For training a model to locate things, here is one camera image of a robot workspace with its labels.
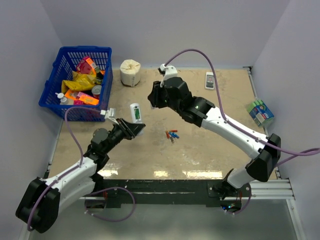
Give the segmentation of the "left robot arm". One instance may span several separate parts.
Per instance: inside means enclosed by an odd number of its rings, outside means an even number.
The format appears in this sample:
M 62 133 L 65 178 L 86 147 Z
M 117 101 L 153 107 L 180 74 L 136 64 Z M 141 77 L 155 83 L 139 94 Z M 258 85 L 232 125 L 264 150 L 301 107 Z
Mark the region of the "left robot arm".
M 50 177 L 32 180 L 15 212 L 29 231 L 44 233 L 58 215 L 82 196 L 99 196 L 104 184 L 98 174 L 110 159 L 108 153 L 122 140 L 134 139 L 144 128 L 141 122 L 131 123 L 117 118 L 111 130 L 99 128 L 93 133 L 87 151 L 74 165 Z

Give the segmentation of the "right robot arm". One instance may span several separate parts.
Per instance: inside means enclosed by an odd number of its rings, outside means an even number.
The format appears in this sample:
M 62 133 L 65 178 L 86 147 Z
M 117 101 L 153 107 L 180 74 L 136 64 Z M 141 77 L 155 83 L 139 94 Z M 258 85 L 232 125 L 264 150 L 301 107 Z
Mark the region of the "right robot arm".
M 247 165 L 231 170 L 224 178 L 222 189 L 227 196 L 235 196 L 243 185 L 251 181 L 269 180 L 281 156 L 281 138 L 278 135 L 267 136 L 232 118 L 223 117 L 221 110 L 212 102 L 193 96 L 180 77 L 171 77 L 164 82 L 154 81 L 147 99 L 152 107 L 172 109 L 184 121 L 220 135 L 250 157 Z

